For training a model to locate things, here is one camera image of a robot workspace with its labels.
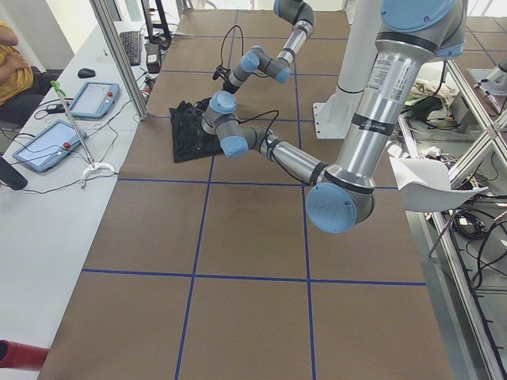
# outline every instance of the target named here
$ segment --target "black cloth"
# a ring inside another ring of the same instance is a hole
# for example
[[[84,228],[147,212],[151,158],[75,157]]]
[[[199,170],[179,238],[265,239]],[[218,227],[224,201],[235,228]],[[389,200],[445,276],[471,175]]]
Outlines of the black cloth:
[[[169,108],[173,131],[174,162],[186,162],[221,154],[220,141],[200,126],[210,98],[195,104],[182,101],[177,108]]]
[[[41,73],[34,66],[32,67],[32,72],[32,87],[21,91],[0,105],[0,120],[15,123],[23,127],[51,89],[51,81],[55,81],[58,78],[56,74]]]

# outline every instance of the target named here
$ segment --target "black bag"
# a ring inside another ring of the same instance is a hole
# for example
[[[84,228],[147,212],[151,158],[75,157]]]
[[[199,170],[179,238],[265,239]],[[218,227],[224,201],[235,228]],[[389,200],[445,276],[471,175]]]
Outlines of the black bag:
[[[222,153],[218,137],[204,132],[200,126],[209,100],[206,98],[195,104],[182,101],[177,108],[169,108],[175,163]]]

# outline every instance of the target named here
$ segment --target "white desk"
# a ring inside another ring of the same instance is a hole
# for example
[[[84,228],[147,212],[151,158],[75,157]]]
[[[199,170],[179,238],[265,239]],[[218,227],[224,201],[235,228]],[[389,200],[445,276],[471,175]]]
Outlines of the white desk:
[[[119,31],[139,30],[140,23],[118,23],[116,27]],[[77,73],[83,67],[94,69],[97,76],[79,79]],[[132,70],[136,78],[143,73],[139,66]],[[61,88],[70,97],[85,81],[117,82],[121,88],[119,98],[103,120],[78,121],[78,126],[90,135],[129,100],[98,27],[59,78]],[[56,98],[51,90],[44,101]],[[66,117],[56,114],[42,120],[32,118],[22,131],[36,134],[57,119]],[[119,136],[104,162],[112,164],[116,171],[124,162],[137,124],[132,104],[112,122]],[[101,159],[114,137],[105,127],[86,140],[96,160]],[[15,162],[11,155],[18,147],[13,143],[4,158]],[[82,147],[78,151],[84,154]],[[34,173],[22,165],[15,167],[28,179],[27,188],[44,191],[79,180],[87,165],[72,154],[48,173]],[[75,184],[46,195],[0,187],[0,339],[51,346],[115,183],[115,177],[99,178],[88,181],[83,190]],[[0,380],[35,379],[37,375],[0,369]]]

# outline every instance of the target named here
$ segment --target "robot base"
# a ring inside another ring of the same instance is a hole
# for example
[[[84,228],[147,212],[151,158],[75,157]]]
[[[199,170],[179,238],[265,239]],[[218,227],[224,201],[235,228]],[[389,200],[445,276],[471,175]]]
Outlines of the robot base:
[[[335,97],[336,94],[333,94],[326,103],[314,103],[314,122],[317,139],[344,139],[349,131],[350,120],[355,109],[352,108],[352,105],[347,107],[348,109],[346,110],[335,109],[337,107],[334,101]]]

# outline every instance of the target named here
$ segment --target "white stand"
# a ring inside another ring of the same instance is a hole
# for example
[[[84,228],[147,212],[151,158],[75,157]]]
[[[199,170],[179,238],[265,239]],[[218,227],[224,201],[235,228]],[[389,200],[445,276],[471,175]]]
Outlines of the white stand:
[[[347,135],[375,62],[375,38],[382,25],[380,5],[380,0],[357,3],[336,91],[326,103],[314,103],[317,139],[344,139]]]
[[[81,175],[81,188],[85,188],[86,186],[86,178],[92,173],[100,169],[108,169],[112,173],[115,173],[114,167],[107,162],[92,162],[88,165],[88,167],[82,172]]]
[[[498,67],[494,69],[470,69],[470,74],[481,87],[492,95],[507,96],[507,73]]]

